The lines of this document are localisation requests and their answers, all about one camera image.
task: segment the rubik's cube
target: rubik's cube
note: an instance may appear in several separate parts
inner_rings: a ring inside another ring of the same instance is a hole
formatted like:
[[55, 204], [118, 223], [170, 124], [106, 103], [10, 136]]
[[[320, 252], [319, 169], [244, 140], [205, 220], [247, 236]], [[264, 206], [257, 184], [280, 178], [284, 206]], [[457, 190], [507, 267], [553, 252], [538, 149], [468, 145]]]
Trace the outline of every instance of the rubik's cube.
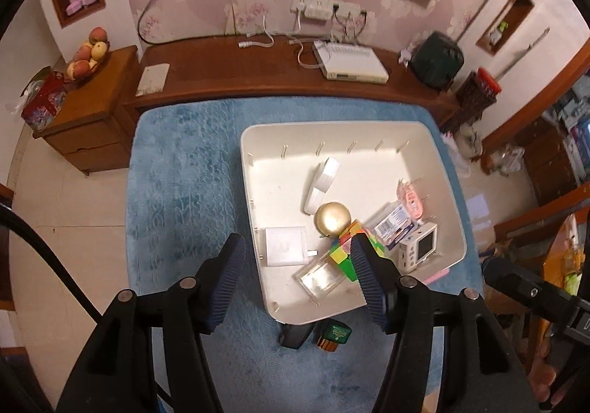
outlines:
[[370, 231], [365, 229], [358, 220], [355, 220], [350, 226], [344, 230], [338, 240], [336, 240], [330, 248], [330, 257], [336, 262], [338, 267], [344, 272], [350, 281], [356, 281], [355, 269], [350, 260], [350, 240], [358, 233], [364, 233], [369, 238], [369, 242], [375, 248], [375, 251], [380, 257], [385, 257], [387, 249], [377, 240]]

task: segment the wooden cabinet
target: wooden cabinet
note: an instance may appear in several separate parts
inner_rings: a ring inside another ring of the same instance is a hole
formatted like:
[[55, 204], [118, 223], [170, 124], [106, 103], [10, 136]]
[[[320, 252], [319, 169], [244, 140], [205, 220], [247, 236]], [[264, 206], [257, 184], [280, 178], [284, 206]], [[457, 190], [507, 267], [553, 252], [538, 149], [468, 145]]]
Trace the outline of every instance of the wooden cabinet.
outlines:
[[142, 69], [137, 47], [108, 53], [100, 70], [70, 91], [64, 106], [42, 137], [80, 171], [129, 166], [136, 118], [125, 109], [135, 96]]
[[518, 133], [515, 143], [524, 147], [524, 165], [539, 206], [577, 187], [561, 133], [553, 125], [538, 118]]

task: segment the white wall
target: white wall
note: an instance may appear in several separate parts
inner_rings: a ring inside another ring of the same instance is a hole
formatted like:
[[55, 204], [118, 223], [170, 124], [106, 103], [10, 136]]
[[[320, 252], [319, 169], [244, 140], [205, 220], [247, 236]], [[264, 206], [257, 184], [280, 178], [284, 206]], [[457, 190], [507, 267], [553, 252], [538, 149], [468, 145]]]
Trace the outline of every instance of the white wall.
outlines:
[[0, 183], [4, 185], [24, 124], [5, 106], [16, 104], [32, 76], [55, 65], [59, 57], [39, 0], [25, 0], [0, 40]]
[[72, 59], [82, 42], [87, 40], [90, 31], [99, 26], [106, 29], [111, 49], [115, 50], [129, 45], [137, 45], [138, 55], [141, 59], [142, 47], [131, 15], [129, 0], [104, 1], [106, 7], [102, 10], [67, 25], [65, 28], [61, 28], [53, 2], [51, 0], [41, 0], [51, 33], [66, 61]]
[[483, 66], [498, 75], [515, 56], [534, 42], [545, 28], [551, 31], [502, 80], [497, 102], [483, 112], [474, 127], [487, 136], [536, 96], [567, 65], [590, 35], [588, 25], [571, 0], [533, 0], [535, 7], [495, 56], [476, 46], [508, 0], [489, 0], [459, 41], [465, 65], [457, 75], [459, 85]]

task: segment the metal screw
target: metal screw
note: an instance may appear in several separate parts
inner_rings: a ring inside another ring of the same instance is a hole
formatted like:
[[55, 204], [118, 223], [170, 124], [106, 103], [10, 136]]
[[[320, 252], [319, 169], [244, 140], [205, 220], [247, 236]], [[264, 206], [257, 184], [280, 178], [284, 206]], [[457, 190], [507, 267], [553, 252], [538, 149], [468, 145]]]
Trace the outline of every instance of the metal screw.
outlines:
[[124, 289], [123, 291], [120, 291], [117, 295], [117, 300], [122, 301], [123, 303], [131, 300], [131, 298], [133, 298], [133, 291], [131, 291], [130, 289]]
[[414, 288], [418, 284], [416, 279], [414, 277], [411, 277], [410, 275], [405, 275], [401, 277], [399, 279], [399, 282], [402, 284], [403, 287], [406, 288]]
[[466, 288], [464, 295], [470, 300], [477, 300], [479, 298], [479, 293], [475, 288]]
[[180, 282], [181, 288], [190, 289], [197, 284], [197, 281], [193, 277], [183, 278]]

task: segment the blue tablecloth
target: blue tablecloth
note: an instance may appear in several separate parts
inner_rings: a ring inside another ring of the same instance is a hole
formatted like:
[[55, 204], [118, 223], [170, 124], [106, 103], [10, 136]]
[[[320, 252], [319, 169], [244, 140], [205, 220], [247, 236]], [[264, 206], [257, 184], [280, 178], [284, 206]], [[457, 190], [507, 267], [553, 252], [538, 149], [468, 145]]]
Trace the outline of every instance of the blue tablecloth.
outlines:
[[[250, 125], [293, 121], [415, 120], [431, 131], [457, 200], [467, 256], [432, 289], [482, 291], [467, 208], [455, 169], [428, 111], [412, 105], [339, 98], [270, 97], [173, 105], [144, 113], [129, 167], [126, 241], [129, 282], [138, 294], [167, 289], [216, 256], [230, 232], [251, 244], [240, 162], [240, 136]], [[308, 341], [282, 348], [280, 328], [264, 310], [250, 255], [225, 322], [203, 343], [226, 413], [370, 411], [393, 336], [366, 308], [337, 317], [352, 328], [335, 353]], [[167, 385], [161, 331], [155, 330], [156, 378]], [[429, 391], [440, 382], [442, 331], [435, 332]]]

